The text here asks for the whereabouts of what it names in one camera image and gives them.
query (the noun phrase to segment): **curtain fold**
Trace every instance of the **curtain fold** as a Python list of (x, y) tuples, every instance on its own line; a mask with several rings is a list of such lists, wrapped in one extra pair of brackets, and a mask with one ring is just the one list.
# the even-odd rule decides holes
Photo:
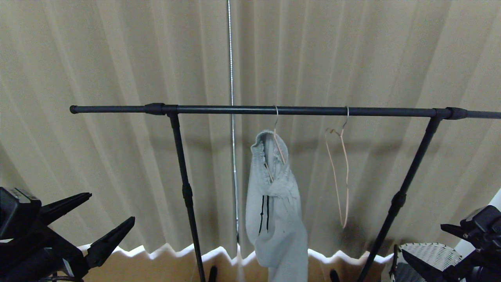
[[(230, 0), (236, 105), (447, 107), (501, 111), (500, 2)], [(53, 225), (75, 245), (129, 216), (121, 244), (192, 244), (167, 117), (78, 114), (69, 106), (230, 104), (228, 2), (0, 2), (2, 185), (50, 203), (93, 197)], [(236, 115), (238, 211), (229, 115), (181, 114), (202, 253), (245, 257), (250, 146), (273, 115)], [(339, 222), (324, 132), (342, 116), (280, 116), (309, 248), (359, 257), (375, 239), (426, 118), (353, 117), (345, 128), (350, 215)], [(393, 242), (454, 245), (457, 223), (501, 186), (501, 123), (444, 121), (381, 255)], [(342, 210), (341, 143), (328, 135)]]

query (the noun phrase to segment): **rack leg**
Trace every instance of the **rack leg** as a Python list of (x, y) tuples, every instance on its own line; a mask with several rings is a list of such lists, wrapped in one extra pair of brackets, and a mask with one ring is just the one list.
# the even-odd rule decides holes
[(200, 281), (205, 282), (205, 273), (203, 271), (202, 255), (200, 253), (200, 242), (198, 241), (198, 231), (196, 230), (195, 211), (193, 210), (193, 192), (188, 181), (188, 172), (186, 171), (186, 160), (184, 159), (183, 143), (181, 139), (181, 129), (179, 126), (179, 117), (177, 113), (170, 113), (170, 124), (174, 131), (174, 141), (176, 143), (177, 158), (179, 159), (179, 169), (181, 170), (181, 179), (183, 182), (183, 198), (188, 211), (189, 226), (191, 236), (193, 237), (193, 245), (195, 247), (196, 263), (198, 265), (198, 273)]
[(407, 196), (406, 195), (407, 190), (409, 190), (409, 186), (412, 182), (412, 179), (416, 175), (417, 169), (419, 168), (419, 165), (423, 160), (424, 154), (428, 149), (428, 145), (430, 145), (431, 139), (433, 138), (433, 135), (435, 134), (441, 120), (442, 120), (441, 118), (432, 117), (430, 122), (428, 123), (428, 126), (426, 127), (426, 131), (423, 136), (423, 140), (421, 141), (421, 144), (417, 149), (416, 155), (414, 156), (414, 160), (412, 161), (409, 171), (405, 176), (404, 182), (402, 183), (400, 190), (395, 194), (395, 196), (393, 196), (393, 199), (391, 200), (391, 206), (390, 210), (388, 211), (388, 215), (384, 220), (381, 230), (379, 230), (379, 234), (377, 235), (376, 241), (372, 246), (369, 257), (365, 262), (364, 268), (362, 269), (362, 272), (360, 273), (357, 282), (364, 281), (364, 278), (365, 276), (367, 276), (367, 273), (369, 272), (369, 268), (371, 267), (374, 258), (376, 257), (379, 249), (381, 248), (381, 245), (383, 244), (384, 239), (386, 238), (386, 235), (388, 234), (388, 231), (390, 230), (393, 220), (395, 219), (395, 217), (397, 217), (400, 208), (403, 207), (405, 203), (405, 197)]

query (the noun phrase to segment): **clothes hanger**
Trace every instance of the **clothes hanger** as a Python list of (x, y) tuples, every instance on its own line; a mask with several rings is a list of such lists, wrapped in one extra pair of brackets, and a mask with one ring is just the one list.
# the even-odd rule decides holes
[[(275, 105), (275, 109), (277, 109), (277, 119), (275, 120), (275, 128), (273, 129), (273, 139), (275, 140), (275, 143), (277, 144), (277, 148), (279, 149), (280, 157), (282, 157), (282, 163), (285, 164), (284, 154), (282, 153), (282, 149), (280, 148), (279, 142), (277, 140), (277, 124), (279, 122), (279, 108)], [(273, 183), (273, 176), (272, 176), (272, 173), (271, 173), (271, 171), (268, 167), (268, 164), (266, 162), (265, 162), (265, 167), (266, 167), (266, 170), (268, 171), (268, 175), (270, 176), (270, 180)], [(259, 226), (259, 234), (261, 233), (261, 228), (263, 226), (264, 207), (265, 207), (265, 196), (263, 195), (263, 201), (261, 203), (261, 224)], [(266, 210), (268, 212), (270, 210), (270, 197), (269, 196), (266, 196)], [(269, 223), (270, 223), (270, 215), (268, 214), (267, 218), (266, 218), (266, 230), (268, 230)]]
[[(348, 106), (346, 106), (346, 112), (347, 112), (346, 121), (343, 124), (343, 127), (341, 128), (341, 132), (339, 133), (333, 128), (327, 128), (325, 130), (325, 134), (324, 134), (325, 145), (327, 146), (327, 152), (329, 154), (329, 159), (331, 161), (332, 172), (334, 173), (334, 184), (336, 186), (336, 196), (338, 199), (338, 207), (339, 207), (339, 219), (341, 221), (341, 226), (343, 227), (343, 229), (346, 227), (346, 223), (348, 222), (348, 211), (349, 211), (349, 200), (350, 200), (350, 189), (348, 186), (348, 176), (350, 173), (350, 167), (348, 164), (348, 155), (346, 154), (346, 147), (344, 145), (344, 140), (343, 140), (344, 128), (345, 128), (346, 124), (348, 123), (348, 119), (350, 118), (350, 108)], [(345, 161), (346, 161), (346, 212), (345, 212), (346, 216), (345, 216), (344, 221), (343, 221), (343, 215), (341, 214), (341, 202), (339, 200), (339, 190), (338, 190), (338, 181), (336, 179), (336, 169), (334, 168), (334, 162), (332, 161), (331, 151), (329, 150), (329, 143), (327, 142), (327, 133), (332, 133), (332, 132), (337, 134), (337, 136), (339, 136), (339, 138), (341, 139), (341, 145), (343, 146), (343, 153), (345, 155)]]

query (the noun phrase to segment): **black cable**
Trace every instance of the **black cable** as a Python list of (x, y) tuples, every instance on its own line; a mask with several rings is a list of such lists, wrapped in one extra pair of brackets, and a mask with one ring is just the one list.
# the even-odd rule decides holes
[(82, 279), (78, 279), (76, 277), (71, 277), (71, 276), (52, 276), (52, 277), (47, 277), (41, 280), (38, 280), (38, 282), (49, 282), (49, 281), (75, 281), (75, 282), (84, 282)]
[(266, 196), (266, 231), (268, 231), (269, 223), (270, 223), (270, 197)]
[(261, 202), (261, 223), (259, 224), (259, 233), (261, 234), (261, 228), (263, 227), (263, 210), (265, 208), (265, 196), (263, 195), (263, 201)]

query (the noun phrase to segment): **black pole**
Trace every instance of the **black pole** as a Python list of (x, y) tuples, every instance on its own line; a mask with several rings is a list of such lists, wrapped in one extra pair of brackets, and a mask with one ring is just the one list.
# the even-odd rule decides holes
[(428, 123), (428, 126), (426, 127), (426, 131), (423, 136), (423, 140), (421, 141), (421, 144), (417, 149), (416, 155), (414, 156), (414, 160), (412, 161), (409, 171), (405, 176), (404, 182), (402, 183), (400, 190), (395, 194), (395, 196), (393, 196), (393, 199), (391, 200), (391, 206), (390, 210), (388, 211), (388, 215), (384, 220), (381, 230), (379, 230), (379, 234), (377, 235), (376, 241), (372, 246), (369, 257), (365, 262), (364, 268), (362, 269), (362, 272), (360, 273), (357, 282), (363, 282), (365, 276), (367, 276), (369, 268), (371, 267), (374, 258), (376, 257), (379, 249), (381, 248), (381, 245), (383, 244), (383, 241), (386, 238), (388, 231), (390, 230), (393, 220), (395, 219), (395, 217), (397, 217), (400, 208), (404, 205), (405, 197), (407, 196), (406, 195), (407, 190), (409, 190), (409, 186), (412, 182), (412, 179), (416, 175), (417, 169), (419, 168), (419, 165), (423, 160), (424, 154), (428, 149), (428, 145), (430, 145), (431, 139), (433, 138), (433, 135), (435, 134), (441, 120), (442, 120), (441, 118), (433, 117)]
[(188, 211), (191, 237), (193, 237), (193, 245), (195, 247), (196, 264), (198, 265), (200, 281), (205, 282), (205, 273), (203, 271), (202, 255), (200, 252), (200, 242), (198, 241), (198, 231), (196, 230), (195, 211), (193, 210), (193, 192), (188, 181), (188, 172), (186, 171), (186, 160), (184, 159), (179, 117), (177, 113), (171, 113), (169, 117), (170, 124), (172, 125), (172, 131), (174, 131), (174, 142), (176, 143), (177, 158), (179, 159), (179, 169), (181, 170), (181, 179), (183, 182), (183, 198)]
[[(346, 107), (277, 107), (285, 115), (346, 115)], [(201, 106), (165, 105), (153, 103), (144, 106), (71, 106), (71, 113), (83, 112), (143, 112), (155, 115), (170, 113), (219, 113), (219, 114), (277, 114), (274, 106)], [(416, 116), (443, 119), (493, 118), (501, 119), (501, 112), (468, 111), (461, 108), (361, 108), (350, 107), (353, 116)]]

